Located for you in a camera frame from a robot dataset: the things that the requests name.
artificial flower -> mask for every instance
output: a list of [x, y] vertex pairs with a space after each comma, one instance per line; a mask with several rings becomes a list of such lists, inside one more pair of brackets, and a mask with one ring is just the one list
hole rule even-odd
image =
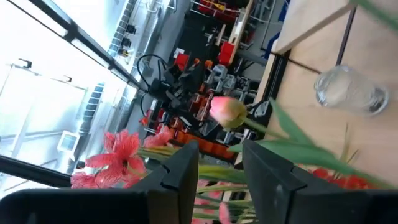
[[[219, 182], [217, 182], [216, 185], [218, 185], [218, 186], [231, 185], [231, 183], [219, 181]], [[222, 193], [223, 193], [222, 190], [216, 190], [216, 191], [208, 192], [208, 196], [211, 198], [214, 198], [214, 199], [218, 199]]]
[[113, 146], [116, 141], [116, 136], [111, 133], [105, 133], [104, 147], [107, 152], [113, 152]]
[[145, 116], [139, 120], [139, 122], [143, 125], [143, 126], [147, 126], [148, 122], [149, 122], [149, 116], [152, 113], [151, 109], [148, 109], [147, 112], [145, 113]]
[[211, 101], [210, 115], [224, 128], [237, 128], [247, 114], [245, 105], [235, 98], [216, 96]]
[[192, 218], [191, 224], [212, 224], [212, 220], [204, 220], [201, 218]]
[[220, 207], [218, 209], [218, 219], [220, 220], [221, 224], [232, 224], [229, 217], [228, 207], [224, 202], [220, 203]]
[[355, 175], [348, 177], [333, 177], [324, 168], [316, 169], [312, 172], [312, 174], [328, 181], [329, 183], [336, 184], [339, 187], [348, 190], [374, 189], [374, 186], [366, 181], [366, 179], [357, 177]]
[[169, 127], [165, 125], [156, 135], [145, 138], [144, 147], [150, 148], [155, 146], [163, 146], [172, 138], [173, 134], [171, 133]]
[[100, 168], [108, 166], [96, 176], [96, 183], [100, 187], [112, 187], [121, 180], [135, 178], [132, 170], [143, 174], [145, 165], [142, 159], [136, 155], [139, 149], [138, 134], [126, 135], [121, 132], [117, 135], [113, 152], [95, 155], [86, 160], [86, 166]]
[[95, 182], [95, 175], [87, 175], [85, 172], [77, 172], [70, 177], [71, 188], [73, 189], [98, 189]]
[[107, 152], [113, 152], [115, 145], [119, 144], [121, 141], [129, 136], [128, 130], [122, 130], [119, 133], [111, 134], [106, 133], [104, 137], [104, 147]]

flower stem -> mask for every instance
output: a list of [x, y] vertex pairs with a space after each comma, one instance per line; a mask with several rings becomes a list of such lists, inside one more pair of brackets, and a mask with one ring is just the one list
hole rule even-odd
[[273, 137], [277, 137], [277, 138], [279, 138], [279, 139], [287, 139], [285, 136], [283, 136], [283, 135], [281, 135], [281, 134], [279, 134], [279, 133], [276, 133], [276, 132], [274, 132], [274, 131], [271, 131], [270, 129], [268, 129], [268, 128], [265, 127], [264, 125], [259, 124], [259, 123], [255, 122], [255, 121], [253, 121], [253, 120], [251, 120], [251, 119], [249, 119], [249, 118], [246, 118], [246, 117], [245, 117], [245, 118], [242, 118], [242, 120], [243, 120], [243, 122], [245, 122], [248, 126], [254, 128], [254, 129], [258, 130], [258, 131], [261, 131], [261, 132], [263, 132], [263, 133], [269, 134], [270, 136], [273, 136]]

red flower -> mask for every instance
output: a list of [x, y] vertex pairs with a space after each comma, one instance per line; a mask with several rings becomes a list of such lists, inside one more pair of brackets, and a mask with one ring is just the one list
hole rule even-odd
[[135, 155], [139, 149], [138, 134], [128, 135], [127, 131], [122, 131], [116, 135], [113, 150], [107, 154], [93, 156], [86, 160], [86, 166], [100, 168], [108, 166], [102, 170], [95, 178], [96, 184], [101, 188], [112, 187], [119, 181], [137, 178], [135, 174], [128, 170], [128, 167], [139, 173], [145, 172], [145, 165], [142, 159]]
[[327, 177], [329, 177], [329, 172], [322, 168], [314, 170], [313, 174], [322, 179], [326, 179]]
[[144, 140], [144, 147], [163, 146], [173, 138], [168, 126], [163, 126], [162, 130], [154, 136], [148, 136]]
[[152, 110], [147, 110], [145, 116], [144, 116], [141, 120], [139, 120], [139, 122], [140, 122], [143, 126], [146, 126], [146, 125], [148, 124], [149, 116], [150, 116], [151, 113], [152, 113]]
[[[218, 186], [222, 186], [222, 185], [231, 185], [231, 183], [219, 181], [219, 182], [217, 182], [217, 185], [218, 185]], [[208, 195], [209, 195], [209, 197], [211, 197], [211, 198], [219, 198], [219, 197], [221, 196], [222, 193], [223, 193], [222, 190], [217, 190], [217, 191], [209, 192]]]
[[104, 147], [107, 152], [113, 152], [116, 144], [129, 136], [128, 130], [122, 130], [120, 133], [111, 134], [106, 133], [104, 138]]
[[77, 172], [70, 177], [71, 188], [73, 189], [97, 189], [95, 175], [87, 175], [85, 172]]
[[358, 190], [358, 189], [373, 189], [374, 187], [362, 177], [351, 175], [348, 177], [334, 178], [329, 175], [329, 172], [323, 168], [313, 171], [313, 175], [327, 180], [329, 183], [336, 184], [341, 188]]
[[224, 202], [220, 203], [220, 207], [218, 209], [218, 218], [221, 224], [232, 224], [231, 219], [229, 218], [228, 207]]
[[191, 224], [212, 224], [212, 220], [202, 220], [199, 218], [192, 218]]

red box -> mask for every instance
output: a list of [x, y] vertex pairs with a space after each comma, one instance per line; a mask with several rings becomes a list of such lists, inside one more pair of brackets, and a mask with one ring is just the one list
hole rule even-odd
[[224, 42], [223, 45], [221, 46], [221, 52], [218, 56], [218, 63], [224, 66], [228, 66], [233, 51], [234, 51], [234, 45], [228, 42]]

window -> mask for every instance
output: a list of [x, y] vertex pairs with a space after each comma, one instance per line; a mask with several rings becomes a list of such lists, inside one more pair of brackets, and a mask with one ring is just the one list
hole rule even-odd
[[[0, 29], [0, 154], [71, 174], [88, 151], [102, 150], [126, 83], [8, 1]], [[10, 179], [0, 189], [20, 184]]]

